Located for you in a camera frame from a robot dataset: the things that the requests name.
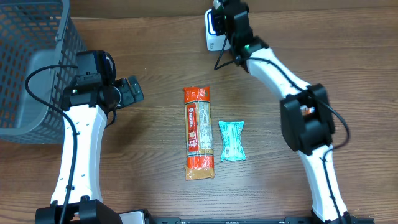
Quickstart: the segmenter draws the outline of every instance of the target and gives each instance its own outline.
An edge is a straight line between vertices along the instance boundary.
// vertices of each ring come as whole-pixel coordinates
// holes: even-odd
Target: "red snack package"
[[[187,135],[186,180],[214,178],[213,134],[210,117],[210,87],[189,87],[185,92]]]

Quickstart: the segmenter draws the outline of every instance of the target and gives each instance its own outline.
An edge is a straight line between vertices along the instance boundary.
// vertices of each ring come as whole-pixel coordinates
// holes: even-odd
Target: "wood grain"
[[[251,12],[360,7],[396,7],[395,0],[243,0]],[[132,18],[160,16],[199,16],[213,6],[213,0],[71,0],[73,17]]]
[[[301,78],[322,83],[347,120],[350,144],[335,153],[349,212],[398,222],[398,8],[251,14],[257,35]],[[202,16],[75,21],[89,49],[115,59],[118,77],[136,75],[145,100],[106,130],[101,191],[117,212],[155,216],[282,218],[309,215],[303,165],[280,134],[279,102],[231,65],[213,71]],[[226,54],[223,61],[230,59]],[[185,86],[211,86],[214,179],[185,181]],[[220,162],[219,120],[244,120],[244,162]],[[336,122],[335,142],[344,138]],[[49,205],[61,146],[0,144],[0,223],[32,223]]]

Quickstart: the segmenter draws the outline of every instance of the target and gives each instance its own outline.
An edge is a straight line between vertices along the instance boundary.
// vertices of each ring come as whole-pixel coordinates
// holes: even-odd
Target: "basket handle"
[[[61,15],[60,27],[58,29],[57,35],[55,36],[55,40],[57,42],[63,41],[63,37],[67,29],[67,21],[69,18],[69,9],[70,9],[69,0],[62,0],[62,2],[63,2],[63,10]]]

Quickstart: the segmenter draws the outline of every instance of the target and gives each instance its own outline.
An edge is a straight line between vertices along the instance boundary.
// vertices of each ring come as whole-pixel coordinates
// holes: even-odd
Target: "plastic basket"
[[[63,118],[35,101],[25,78],[47,65],[76,65],[86,50],[69,16],[69,0],[0,1],[0,139],[23,144],[63,142]],[[63,89],[77,75],[74,68],[46,70],[29,87],[59,107]]]

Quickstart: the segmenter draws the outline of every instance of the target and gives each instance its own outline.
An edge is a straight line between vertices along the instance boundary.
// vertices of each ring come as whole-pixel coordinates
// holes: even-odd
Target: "blue and white package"
[[[241,133],[243,130],[243,121],[219,121],[221,137],[223,138],[223,152],[221,161],[239,161],[246,160],[243,152]]]

